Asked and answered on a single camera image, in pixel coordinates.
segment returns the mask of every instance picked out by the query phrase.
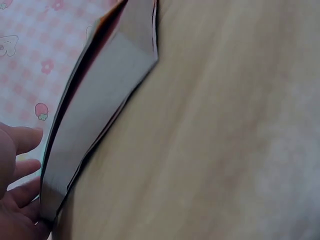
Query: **book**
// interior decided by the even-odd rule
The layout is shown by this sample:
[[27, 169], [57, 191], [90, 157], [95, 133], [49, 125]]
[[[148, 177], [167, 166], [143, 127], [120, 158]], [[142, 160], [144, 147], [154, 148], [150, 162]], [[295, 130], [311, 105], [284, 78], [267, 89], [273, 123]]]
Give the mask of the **book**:
[[156, 2], [121, 0], [90, 30], [57, 108], [41, 172], [40, 213], [53, 221], [82, 162], [158, 60]]

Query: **human hand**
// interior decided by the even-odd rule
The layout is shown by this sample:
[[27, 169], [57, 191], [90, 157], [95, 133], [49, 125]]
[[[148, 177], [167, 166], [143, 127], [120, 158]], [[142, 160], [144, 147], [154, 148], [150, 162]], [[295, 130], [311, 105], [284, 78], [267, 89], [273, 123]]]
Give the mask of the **human hand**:
[[41, 142], [43, 131], [0, 123], [0, 239], [46, 240], [50, 229], [40, 219], [40, 178], [8, 190], [8, 185], [40, 169], [38, 160], [16, 162]]

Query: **pink gingham pattern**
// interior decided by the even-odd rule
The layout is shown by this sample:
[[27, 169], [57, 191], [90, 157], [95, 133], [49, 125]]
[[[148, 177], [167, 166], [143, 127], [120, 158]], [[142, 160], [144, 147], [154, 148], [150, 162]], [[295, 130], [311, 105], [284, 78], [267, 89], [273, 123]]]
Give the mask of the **pink gingham pattern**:
[[59, 101], [87, 32], [113, 2], [0, 0], [0, 122], [44, 130], [40, 146], [18, 156], [18, 161], [42, 159]]

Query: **patterned fabric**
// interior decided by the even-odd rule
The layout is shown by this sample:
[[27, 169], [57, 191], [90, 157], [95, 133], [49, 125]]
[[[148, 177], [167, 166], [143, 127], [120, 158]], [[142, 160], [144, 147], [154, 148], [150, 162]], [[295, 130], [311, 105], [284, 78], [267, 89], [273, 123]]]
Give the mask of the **patterned fabric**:
[[59, 101], [91, 25], [114, 2], [0, 0], [0, 122], [44, 130], [40, 146], [18, 156], [18, 161], [42, 159]]

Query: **wooden surface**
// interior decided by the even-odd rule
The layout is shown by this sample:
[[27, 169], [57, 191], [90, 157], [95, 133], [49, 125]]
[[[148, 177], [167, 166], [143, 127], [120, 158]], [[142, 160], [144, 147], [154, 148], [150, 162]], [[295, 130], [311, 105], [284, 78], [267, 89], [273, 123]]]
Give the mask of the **wooden surface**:
[[56, 239], [317, 239], [319, 1], [159, 1], [159, 63]]

